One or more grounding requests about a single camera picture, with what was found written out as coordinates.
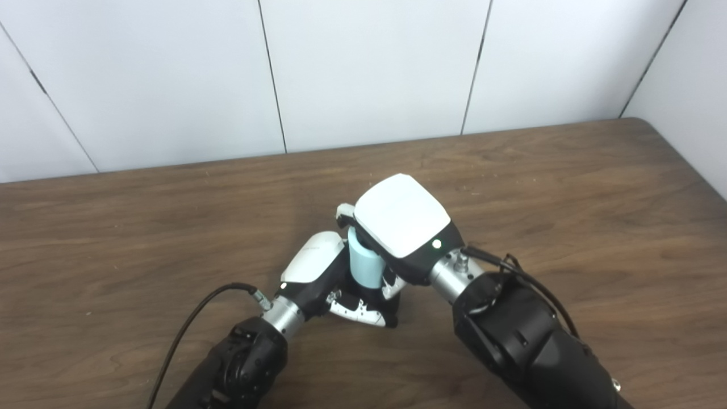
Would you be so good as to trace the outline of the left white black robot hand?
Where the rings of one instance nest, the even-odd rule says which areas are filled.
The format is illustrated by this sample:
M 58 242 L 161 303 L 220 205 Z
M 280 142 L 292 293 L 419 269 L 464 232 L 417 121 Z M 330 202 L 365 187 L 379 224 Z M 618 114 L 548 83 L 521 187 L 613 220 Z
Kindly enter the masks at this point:
M 312 235 L 281 274 L 272 306 L 263 318 L 284 336 L 312 318 L 339 318 L 380 328 L 396 328 L 398 318 L 345 289 L 350 273 L 348 244 L 335 231 Z

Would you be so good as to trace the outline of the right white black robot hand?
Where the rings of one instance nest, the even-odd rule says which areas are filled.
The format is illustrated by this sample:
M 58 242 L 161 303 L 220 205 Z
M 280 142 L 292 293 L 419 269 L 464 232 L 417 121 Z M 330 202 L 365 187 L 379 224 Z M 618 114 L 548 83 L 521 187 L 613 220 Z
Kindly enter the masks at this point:
M 408 174 L 394 174 L 356 202 L 336 209 L 336 222 L 350 226 L 403 282 L 431 286 L 448 301 L 459 289 L 452 267 L 464 239 L 443 205 Z

